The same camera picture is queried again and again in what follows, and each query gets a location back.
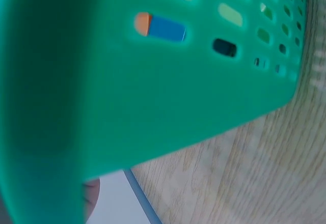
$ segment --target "orange object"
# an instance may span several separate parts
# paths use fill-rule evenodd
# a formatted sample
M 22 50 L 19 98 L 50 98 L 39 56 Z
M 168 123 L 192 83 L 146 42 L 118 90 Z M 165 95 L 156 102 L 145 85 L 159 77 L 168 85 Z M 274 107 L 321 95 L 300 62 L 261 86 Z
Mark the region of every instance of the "orange object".
M 149 13 L 139 13 L 136 17 L 136 29 L 137 31 L 144 35 L 148 35 L 148 29 L 152 16 Z

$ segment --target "green plastic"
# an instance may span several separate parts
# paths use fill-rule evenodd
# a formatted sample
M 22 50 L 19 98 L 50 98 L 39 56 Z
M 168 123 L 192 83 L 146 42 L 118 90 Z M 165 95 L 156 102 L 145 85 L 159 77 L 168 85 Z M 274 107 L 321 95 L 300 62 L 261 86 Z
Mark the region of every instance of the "green plastic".
M 139 12 L 184 24 L 185 41 L 139 35 Z M 285 105 L 305 13 L 306 0 L 0 0 L 0 184 L 15 223 L 82 223 L 82 181 Z

